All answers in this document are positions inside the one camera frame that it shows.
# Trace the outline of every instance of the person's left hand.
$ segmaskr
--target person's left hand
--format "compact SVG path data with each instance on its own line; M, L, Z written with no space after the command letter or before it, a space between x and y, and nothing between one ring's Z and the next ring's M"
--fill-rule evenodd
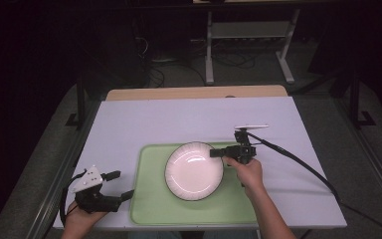
M68 207L68 215L65 222L65 231L62 238L83 238L93 228L93 226L107 215L107 212L87 213L80 209L74 201Z

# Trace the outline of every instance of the white tabletop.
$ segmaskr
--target white tabletop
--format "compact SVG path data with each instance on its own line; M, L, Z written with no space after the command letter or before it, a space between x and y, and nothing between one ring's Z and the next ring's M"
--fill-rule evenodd
M104 195L118 196L133 189L139 153L146 145L234 141L234 126L265 123L268 128L252 133L292 152L324 175L291 97L103 102L75 174L92 165L100 173L120 170L120 178L104 182L101 190ZM257 145L257 153L269 195L289 227L346 226L334 196L314 175L263 145ZM69 193L67 204L74 197ZM257 224L136 225L129 218L129 205L129 201L123 202L118 212L109 213L95 227L111 230L257 228ZM54 226L62 227L59 217Z

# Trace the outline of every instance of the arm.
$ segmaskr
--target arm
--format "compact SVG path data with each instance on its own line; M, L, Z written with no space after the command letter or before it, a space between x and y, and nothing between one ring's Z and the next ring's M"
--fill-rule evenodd
M237 170L238 178L245 185L245 192L253 204L263 238L295 238L263 185L263 169L260 162L253 159L244 165L230 157L223 159Z
M65 222L63 239L80 239L85 237L93 226L107 215L107 212L87 213L77 206L74 201L68 208L69 214Z

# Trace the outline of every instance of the green placemat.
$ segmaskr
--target green placemat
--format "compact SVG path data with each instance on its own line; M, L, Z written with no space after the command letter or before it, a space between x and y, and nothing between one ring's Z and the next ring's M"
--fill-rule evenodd
M215 142L221 148L232 142ZM222 182L199 201L176 197L166 185L164 171L170 154L182 144L153 144L142 149L130 204L130 217L141 225L256 223L250 200L234 168L226 166Z

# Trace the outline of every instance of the white plate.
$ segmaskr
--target white plate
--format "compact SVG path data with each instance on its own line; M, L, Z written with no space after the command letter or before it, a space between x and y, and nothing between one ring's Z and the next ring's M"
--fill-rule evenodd
M165 179L173 194L195 201L216 190L223 177L223 161L220 157L210 157L212 148L204 142L189 142L170 155Z

